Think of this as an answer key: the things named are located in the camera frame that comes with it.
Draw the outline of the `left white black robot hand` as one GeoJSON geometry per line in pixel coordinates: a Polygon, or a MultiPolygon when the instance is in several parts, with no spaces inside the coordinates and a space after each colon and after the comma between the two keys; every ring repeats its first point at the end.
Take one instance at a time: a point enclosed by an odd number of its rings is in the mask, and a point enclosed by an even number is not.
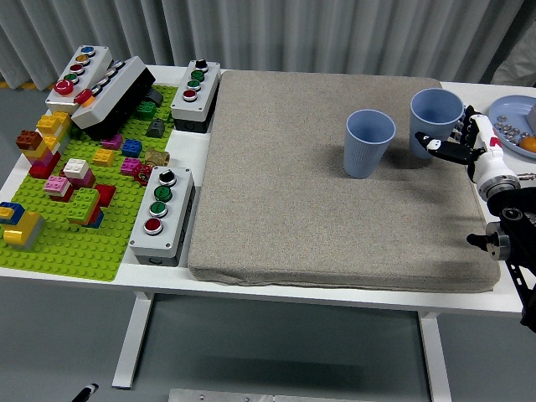
{"type": "Polygon", "coordinates": [[[86,385],[71,402],[87,402],[89,398],[99,389],[99,385],[91,383],[86,385]]]}

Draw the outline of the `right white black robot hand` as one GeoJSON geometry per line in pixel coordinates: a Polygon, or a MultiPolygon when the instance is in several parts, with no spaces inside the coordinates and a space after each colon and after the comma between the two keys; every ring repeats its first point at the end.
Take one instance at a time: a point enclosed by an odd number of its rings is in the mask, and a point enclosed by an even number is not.
{"type": "Polygon", "coordinates": [[[422,131],[415,139],[431,156],[467,167],[470,180],[483,198],[519,189],[518,175],[504,162],[503,147],[489,118],[467,106],[459,141],[434,139],[422,131]]]}

